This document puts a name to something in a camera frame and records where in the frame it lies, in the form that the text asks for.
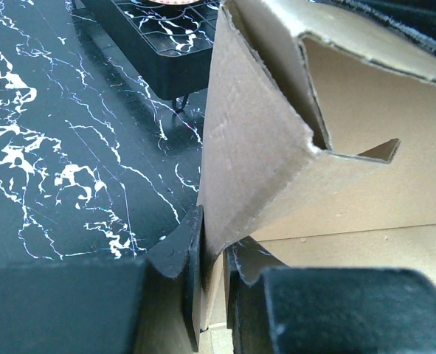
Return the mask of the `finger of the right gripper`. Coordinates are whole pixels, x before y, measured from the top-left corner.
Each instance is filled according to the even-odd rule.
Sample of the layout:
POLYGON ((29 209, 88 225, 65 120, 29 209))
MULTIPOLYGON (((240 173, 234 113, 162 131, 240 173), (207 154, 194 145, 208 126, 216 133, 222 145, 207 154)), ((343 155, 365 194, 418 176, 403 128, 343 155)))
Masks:
POLYGON ((325 1, 362 15, 436 57, 436 1, 325 1))

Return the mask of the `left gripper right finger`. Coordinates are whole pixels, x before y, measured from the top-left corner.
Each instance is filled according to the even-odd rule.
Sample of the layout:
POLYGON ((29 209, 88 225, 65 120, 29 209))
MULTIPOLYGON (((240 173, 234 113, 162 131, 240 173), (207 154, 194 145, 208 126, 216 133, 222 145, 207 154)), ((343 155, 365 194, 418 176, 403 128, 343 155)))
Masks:
POLYGON ((236 353, 436 353, 436 287, 418 271, 291 267, 245 237, 224 274, 236 353))

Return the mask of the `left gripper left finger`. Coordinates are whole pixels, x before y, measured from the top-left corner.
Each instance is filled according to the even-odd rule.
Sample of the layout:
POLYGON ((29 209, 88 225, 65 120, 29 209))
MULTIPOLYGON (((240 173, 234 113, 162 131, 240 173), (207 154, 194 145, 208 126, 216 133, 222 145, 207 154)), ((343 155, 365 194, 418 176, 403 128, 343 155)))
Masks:
POLYGON ((144 255, 0 266, 0 353, 195 353, 203 209, 144 255))

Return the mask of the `cardboard box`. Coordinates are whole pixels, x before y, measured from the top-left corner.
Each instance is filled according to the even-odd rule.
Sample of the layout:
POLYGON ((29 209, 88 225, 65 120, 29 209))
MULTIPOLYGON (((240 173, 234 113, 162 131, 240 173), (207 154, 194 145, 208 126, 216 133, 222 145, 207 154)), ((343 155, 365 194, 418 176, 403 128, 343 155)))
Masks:
POLYGON ((325 1, 223 1, 204 120, 204 297, 228 247, 436 230, 436 57, 325 1))

